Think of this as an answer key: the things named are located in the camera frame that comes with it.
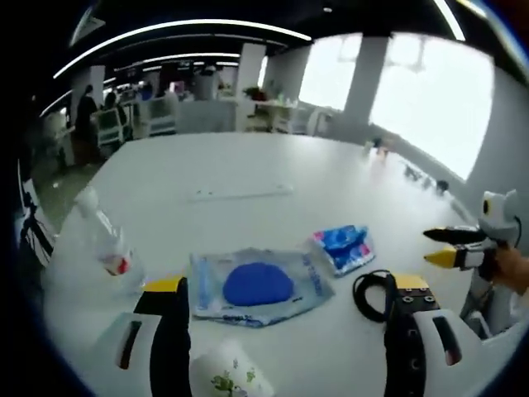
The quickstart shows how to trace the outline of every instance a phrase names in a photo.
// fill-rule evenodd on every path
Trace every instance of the white table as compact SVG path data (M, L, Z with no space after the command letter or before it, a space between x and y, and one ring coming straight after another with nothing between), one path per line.
M459 313L471 274L422 259L441 246L423 237L423 230L463 223L448 200L405 179L399 156L390 154L384 163L374 154L366 160L361 151L307 136L165 136L126 143L92 185L152 277L183 270L194 251L292 249L316 230L368 225L377 259L338 280L322 269L336 296L321 307L268 328L191 320L189 331L192 358L224 338L238 339L280 396L381 396L384 328L356 309L354 279L380 268L419 274L441 306ZM247 191L273 184L291 184L293 194L189 201L200 189ZM64 222L48 273L55 284L45 304L50 336L74 368L113 319L136 303L105 297L109 277L82 254L79 222L75 210Z

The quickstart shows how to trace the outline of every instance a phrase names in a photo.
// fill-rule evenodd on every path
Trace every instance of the white paper cup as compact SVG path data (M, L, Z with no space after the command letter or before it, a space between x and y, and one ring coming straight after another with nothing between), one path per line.
M197 397L274 397L274 388L235 340L191 362L189 381Z

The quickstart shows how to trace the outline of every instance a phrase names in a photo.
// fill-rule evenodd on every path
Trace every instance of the hand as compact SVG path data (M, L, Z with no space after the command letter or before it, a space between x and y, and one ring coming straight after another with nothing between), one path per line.
M496 250L498 273L493 281L522 295L529 288L529 259L524 259L516 248L508 246Z

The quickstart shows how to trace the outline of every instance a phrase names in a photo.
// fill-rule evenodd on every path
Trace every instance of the water bottle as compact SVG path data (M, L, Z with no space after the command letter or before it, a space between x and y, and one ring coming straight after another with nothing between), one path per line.
M88 186L75 199L85 228L85 238L91 255L112 277L116 277L121 292L139 292L145 282L145 271L126 242L123 229L112 224L99 206L95 189Z

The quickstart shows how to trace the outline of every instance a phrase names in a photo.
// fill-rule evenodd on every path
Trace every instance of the blue sponge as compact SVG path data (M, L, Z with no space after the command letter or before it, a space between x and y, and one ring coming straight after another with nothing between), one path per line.
M222 288L224 298L235 306L276 304L293 295L291 279L277 266L254 262L236 267Z

